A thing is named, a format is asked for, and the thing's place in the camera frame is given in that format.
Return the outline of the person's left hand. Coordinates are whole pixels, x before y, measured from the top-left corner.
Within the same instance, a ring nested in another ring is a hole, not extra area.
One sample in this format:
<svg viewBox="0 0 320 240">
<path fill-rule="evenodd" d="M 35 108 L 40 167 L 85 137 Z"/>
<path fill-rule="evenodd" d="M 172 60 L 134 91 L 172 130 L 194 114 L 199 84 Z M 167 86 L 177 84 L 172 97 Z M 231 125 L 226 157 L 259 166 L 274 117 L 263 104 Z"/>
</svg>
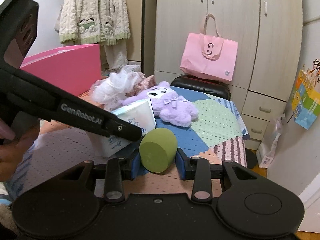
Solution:
<svg viewBox="0 0 320 240">
<path fill-rule="evenodd" d="M 15 140 L 15 133 L 13 130 L 1 120 L 1 139 L 7 139 L 11 142 L 1 145 L 0 150 L 0 181 L 9 180 L 15 173 L 17 165 L 22 161 L 23 155 L 31 146 L 40 133 L 40 121 L 28 129 L 19 140 Z"/>
</svg>

